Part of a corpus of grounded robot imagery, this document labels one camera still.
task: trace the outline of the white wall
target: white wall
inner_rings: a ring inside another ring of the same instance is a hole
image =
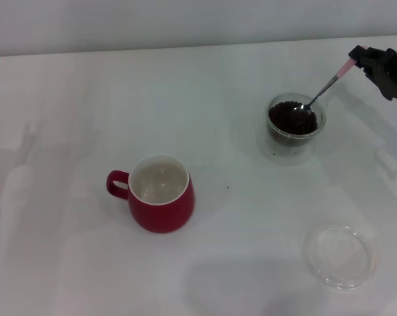
[[[397,0],[0,0],[0,55],[397,34]]]

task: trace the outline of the red mug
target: red mug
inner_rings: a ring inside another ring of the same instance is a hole
[[[115,181],[128,185],[121,188]],[[172,232],[191,217],[195,194],[191,176],[177,158],[152,155],[142,159],[128,174],[112,171],[107,191],[127,199],[133,218],[150,232]]]

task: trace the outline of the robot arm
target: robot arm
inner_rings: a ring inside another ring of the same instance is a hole
[[[391,48],[386,51],[356,46],[350,53],[356,66],[363,68],[368,79],[380,89],[388,100],[397,99],[397,52]]]

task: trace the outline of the mug handle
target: mug handle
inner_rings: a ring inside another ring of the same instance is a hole
[[[122,182],[128,184],[129,173],[114,170],[107,176],[106,179],[106,189],[107,191],[121,199],[128,199],[128,190],[117,186],[114,181]]]

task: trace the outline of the spoon handle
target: spoon handle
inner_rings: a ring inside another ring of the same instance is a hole
[[[321,95],[326,92],[333,83],[335,83],[338,80],[338,76],[334,76],[330,79],[330,81],[324,86],[323,89],[321,89],[321,91],[312,99],[311,102],[309,102],[308,104],[305,105],[304,109],[305,110],[309,110],[311,108],[312,103],[315,102],[315,100],[317,100],[319,97],[321,97]]]

